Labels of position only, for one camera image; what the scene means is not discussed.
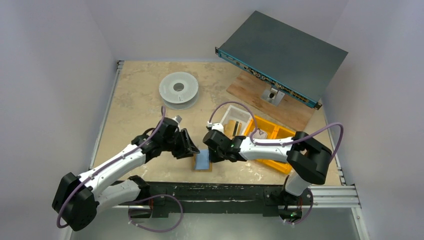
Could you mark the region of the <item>yellow leather card holder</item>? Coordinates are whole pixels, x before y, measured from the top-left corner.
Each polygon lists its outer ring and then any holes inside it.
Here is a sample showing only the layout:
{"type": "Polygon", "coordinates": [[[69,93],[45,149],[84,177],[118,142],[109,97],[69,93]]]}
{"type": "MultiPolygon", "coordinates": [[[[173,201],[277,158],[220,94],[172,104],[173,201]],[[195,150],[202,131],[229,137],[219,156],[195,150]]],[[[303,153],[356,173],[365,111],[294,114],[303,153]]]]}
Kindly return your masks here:
{"type": "Polygon", "coordinates": [[[212,163],[209,160],[209,151],[201,149],[199,153],[193,157],[192,169],[195,172],[211,172],[212,163]]]}

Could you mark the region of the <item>gold credit cards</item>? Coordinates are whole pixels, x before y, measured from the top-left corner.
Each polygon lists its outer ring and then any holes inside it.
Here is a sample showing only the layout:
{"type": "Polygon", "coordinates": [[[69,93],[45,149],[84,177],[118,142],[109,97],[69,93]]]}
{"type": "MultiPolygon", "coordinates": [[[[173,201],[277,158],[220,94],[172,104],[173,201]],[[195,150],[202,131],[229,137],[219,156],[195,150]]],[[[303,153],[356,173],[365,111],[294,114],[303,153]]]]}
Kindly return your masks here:
{"type": "Polygon", "coordinates": [[[237,120],[229,120],[227,124],[224,125],[224,134],[229,137],[235,137],[240,134],[242,128],[242,123],[237,120]]]}

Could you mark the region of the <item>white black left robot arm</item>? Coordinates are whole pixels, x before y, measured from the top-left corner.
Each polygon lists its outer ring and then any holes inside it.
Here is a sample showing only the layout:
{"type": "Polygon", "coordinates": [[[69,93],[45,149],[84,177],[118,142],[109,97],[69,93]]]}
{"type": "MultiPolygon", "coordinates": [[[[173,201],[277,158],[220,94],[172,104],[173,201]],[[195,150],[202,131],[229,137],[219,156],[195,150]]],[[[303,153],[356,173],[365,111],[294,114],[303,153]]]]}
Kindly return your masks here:
{"type": "Polygon", "coordinates": [[[117,155],[101,165],[78,175],[71,172],[64,175],[52,202],[52,208],[58,214],[57,227],[80,231],[102,210],[122,203],[142,205],[153,199],[150,185],[138,175],[121,183],[116,181],[163,152],[170,152],[175,159],[200,153],[187,129],[180,128],[180,121],[179,116],[163,116],[155,128],[136,136],[117,155]]]}

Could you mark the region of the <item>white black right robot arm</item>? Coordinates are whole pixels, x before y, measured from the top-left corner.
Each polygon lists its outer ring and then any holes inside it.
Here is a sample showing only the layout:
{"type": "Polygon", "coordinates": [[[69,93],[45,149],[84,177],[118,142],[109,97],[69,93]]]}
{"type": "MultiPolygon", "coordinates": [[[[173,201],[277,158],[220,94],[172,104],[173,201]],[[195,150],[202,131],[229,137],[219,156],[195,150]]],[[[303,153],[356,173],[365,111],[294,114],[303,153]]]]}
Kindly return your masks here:
{"type": "Polygon", "coordinates": [[[303,131],[297,131],[293,137],[254,139],[243,135],[229,138],[211,128],[202,142],[213,163],[264,159],[289,164],[293,174],[280,191],[282,200],[288,204],[298,200],[311,185],[323,185],[333,159],[328,147],[303,131]]]}

